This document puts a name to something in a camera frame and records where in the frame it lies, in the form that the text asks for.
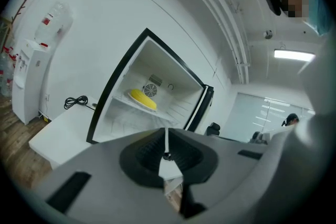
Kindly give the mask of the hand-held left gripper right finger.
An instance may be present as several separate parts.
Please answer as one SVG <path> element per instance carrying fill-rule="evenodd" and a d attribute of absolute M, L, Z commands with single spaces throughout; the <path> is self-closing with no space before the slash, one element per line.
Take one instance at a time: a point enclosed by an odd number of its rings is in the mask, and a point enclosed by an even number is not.
<path fill-rule="evenodd" d="M 180 170 L 179 214 L 190 218 L 214 206 L 248 176 L 267 146 L 169 128 L 169 153 Z"/>

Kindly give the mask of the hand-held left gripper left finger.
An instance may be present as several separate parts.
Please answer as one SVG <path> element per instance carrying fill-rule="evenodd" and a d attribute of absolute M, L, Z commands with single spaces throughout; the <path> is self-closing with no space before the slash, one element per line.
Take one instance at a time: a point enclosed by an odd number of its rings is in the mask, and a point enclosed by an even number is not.
<path fill-rule="evenodd" d="M 163 128 L 90 146 L 53 170 L 36 194 L 83 223 L 181 223 L 164 196 Z"/>

